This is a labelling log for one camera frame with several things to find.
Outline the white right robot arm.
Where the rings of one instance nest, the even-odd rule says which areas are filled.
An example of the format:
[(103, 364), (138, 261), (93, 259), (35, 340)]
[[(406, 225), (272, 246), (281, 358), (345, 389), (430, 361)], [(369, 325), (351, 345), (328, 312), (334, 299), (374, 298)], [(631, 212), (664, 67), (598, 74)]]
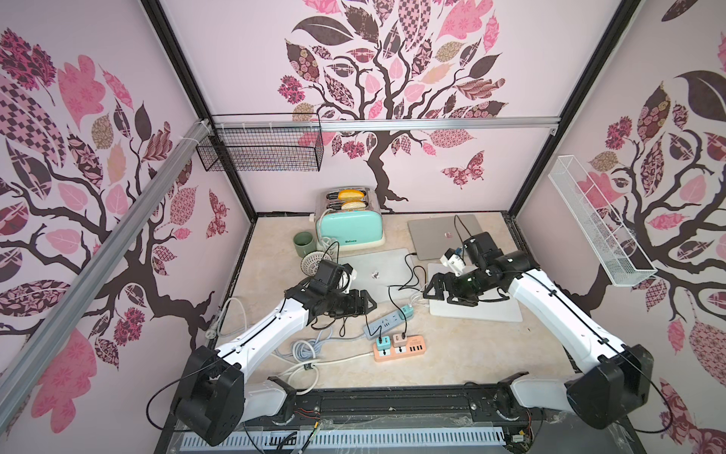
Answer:
[(429, 301), (454, 306), (486, 304), (485, 293), (498, 289), (523, 304), (565, 348), (578, 368), (566, 378), (537, 378), (518, 373), (496, 386), (495, 408), (508, 420), (525, 409), (575, 414), (594, 429), (645, 406), (652, 390), (652, 354), (628, 346), (596, 323), (565, 294), (526, 252), (503, 253), (487, 233), (467, 238), (467, 272), (452, 249), (441, 258), (446, 272), (431, 276), (423, 289)]

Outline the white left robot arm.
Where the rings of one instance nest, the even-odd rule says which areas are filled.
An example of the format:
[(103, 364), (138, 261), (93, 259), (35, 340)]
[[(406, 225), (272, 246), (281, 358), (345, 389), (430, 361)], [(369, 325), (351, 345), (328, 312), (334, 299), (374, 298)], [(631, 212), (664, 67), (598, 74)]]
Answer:
[(377, 308), (365, 289), (352, 289), (355, 270), (323, 260), (314, 276), (287, 289), (281, 303), (243, 334), (189, 357), (170, 413), (204, 442), (218, 446), (243, 423), (271, 417), (291, 420), (296, 390), (277, 376), (249, 383), (254, 371), (292, 335), (325, 315), (364, 316)]

